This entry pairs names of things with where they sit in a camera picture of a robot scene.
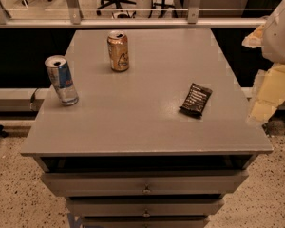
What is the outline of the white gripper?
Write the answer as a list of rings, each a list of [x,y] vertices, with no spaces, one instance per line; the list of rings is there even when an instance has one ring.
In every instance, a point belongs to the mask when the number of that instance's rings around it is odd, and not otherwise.
[[[263,125],[285,102],[285,0],[268,17],[265,26],[258,26],[243,39],[242,45],[262,48],[263,57],[275,62],[267,71],[257,73],[249,101],[246,121]]]

